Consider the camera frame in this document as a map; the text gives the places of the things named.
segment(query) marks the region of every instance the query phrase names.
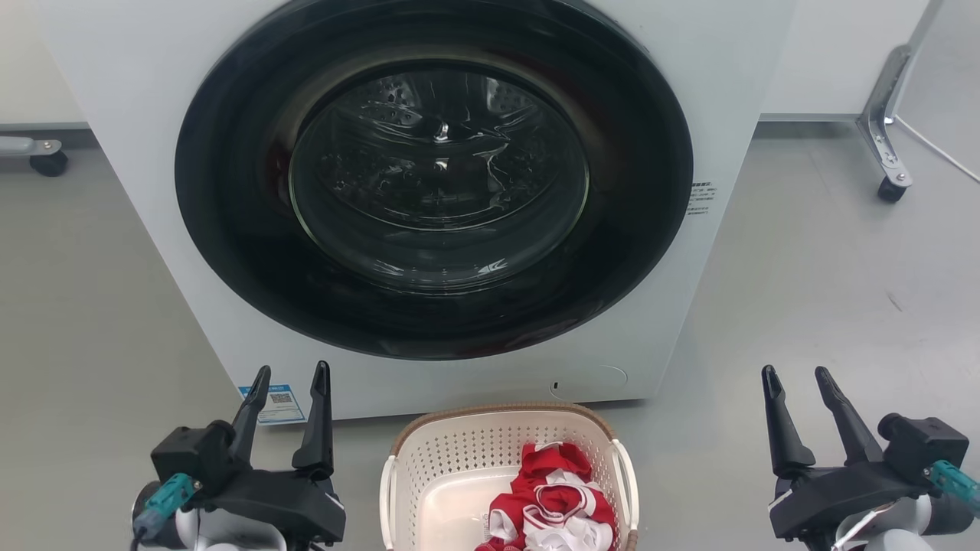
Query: perforated basket wall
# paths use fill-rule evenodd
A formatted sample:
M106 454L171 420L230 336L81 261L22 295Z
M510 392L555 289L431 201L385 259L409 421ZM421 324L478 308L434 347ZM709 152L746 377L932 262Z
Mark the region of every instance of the perforated basket wall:
M424 506L419 497L438 477L498 467L513 467L516 474L525 443L557 441L574 443L589 459L593 480L616 510L612 549L625 549L629 523L624 507L628 500L613 452L614 434L605 422L590 410L566 404L500 408L507 409L432 414L408 426L399 437L392 450L396 456L393 506L397 512L392 535L397 551L424 551L417 543L418 518Z

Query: washing machine door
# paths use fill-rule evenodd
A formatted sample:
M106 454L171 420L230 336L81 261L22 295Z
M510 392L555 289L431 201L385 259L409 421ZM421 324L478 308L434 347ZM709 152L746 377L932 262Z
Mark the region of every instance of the washing machine door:
M176 193L215 272L310 337L487 356L599 315L692 180L643 48L571 0L291 2L208 75Z

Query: floor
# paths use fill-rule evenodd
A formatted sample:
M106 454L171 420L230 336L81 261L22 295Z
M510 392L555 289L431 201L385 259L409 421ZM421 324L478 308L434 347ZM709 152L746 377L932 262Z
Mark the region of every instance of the floor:
M949 1L903 117L977 163L980 7ZM599 409L641 482L640 549L801 549L772 537L760 368L776 366L821 465L844 459L812 370L864 419L940 417L980 438L980 184L896 132L915 186L897 205L847 125L761 125L658 399ZM122 549L149 451L237 397L101 152L59 179L0 163L0 533L5 547ZM382 547L377 484L406 418L338 424L340 549ZM288 465L295 427L255 463ZM965 464L980 474L980 452ZM980 527L933 538L975 550Z

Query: washing machine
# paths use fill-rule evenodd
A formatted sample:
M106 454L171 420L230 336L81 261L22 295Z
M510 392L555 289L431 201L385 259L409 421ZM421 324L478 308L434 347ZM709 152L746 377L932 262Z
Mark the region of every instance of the washing machine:
M795 2L34 9L231 382L270 365L294 423L318 360L338 419L654 396Z

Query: laundry basket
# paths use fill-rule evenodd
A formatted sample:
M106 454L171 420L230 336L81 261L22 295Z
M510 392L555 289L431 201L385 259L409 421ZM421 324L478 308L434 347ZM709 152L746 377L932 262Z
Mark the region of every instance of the laundry basket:
M591 410L564 403L434 413L402 431L381 473L381 535L389 551L472 551L486 541L490 502L510 492L528 443L570 442L592 464L616 511L615 551L636 548L639 495L626 449Z

